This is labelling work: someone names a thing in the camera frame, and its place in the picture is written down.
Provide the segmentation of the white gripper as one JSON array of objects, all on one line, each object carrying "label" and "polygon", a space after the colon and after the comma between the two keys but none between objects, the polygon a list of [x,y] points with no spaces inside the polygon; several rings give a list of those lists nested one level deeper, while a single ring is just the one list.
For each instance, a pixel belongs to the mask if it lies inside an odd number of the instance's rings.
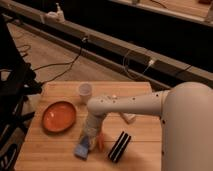
[{"label": "white gripper", "polygon": [[98,144],[98,138],[97,136],[99,135],[99,133],[101,132],[101,125],[99,126],[88,126],[86,124],[83,125],[81,133],[80,133],[80,137],[79,137],[79,144],[85,144],[86,142],[86,137],[88,136],[89,139],[89,150],[93,151]]}]

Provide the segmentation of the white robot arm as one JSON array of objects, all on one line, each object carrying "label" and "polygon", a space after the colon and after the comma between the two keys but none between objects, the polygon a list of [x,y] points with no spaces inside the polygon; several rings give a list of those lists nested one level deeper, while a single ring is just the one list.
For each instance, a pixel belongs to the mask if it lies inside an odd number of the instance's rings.
[{"label": "white robot arm", "polygon": [[156,116],[162,128],[161,171],[213,171],[213,89],[199,82],[139,96],[98,96],[87,103],[82,133],[100,132],[111,112]]}]

